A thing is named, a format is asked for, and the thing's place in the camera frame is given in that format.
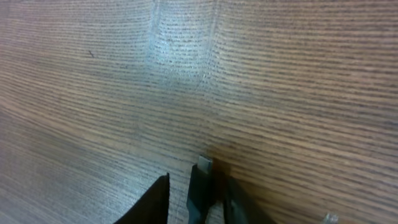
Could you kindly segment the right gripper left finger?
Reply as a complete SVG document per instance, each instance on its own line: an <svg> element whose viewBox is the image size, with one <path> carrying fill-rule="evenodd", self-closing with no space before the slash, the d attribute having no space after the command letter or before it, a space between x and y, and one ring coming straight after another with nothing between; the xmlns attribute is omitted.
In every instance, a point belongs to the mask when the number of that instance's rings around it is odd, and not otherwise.
<svg viewBox="0 0 398 224"><path fill-rule="evenodd" d="M167 224L170 176L160 176L142 197L114 224Z"/></svg>

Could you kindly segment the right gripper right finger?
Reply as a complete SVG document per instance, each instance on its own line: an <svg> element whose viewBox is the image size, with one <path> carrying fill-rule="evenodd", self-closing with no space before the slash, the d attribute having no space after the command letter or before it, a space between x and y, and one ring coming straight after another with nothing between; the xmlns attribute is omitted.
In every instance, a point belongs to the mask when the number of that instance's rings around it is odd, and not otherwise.
<svg viewBox="0 0 398 224"><path fill-rule="evenodd" d="M225 224L276 224L233 177L221 178Z"/></svg>

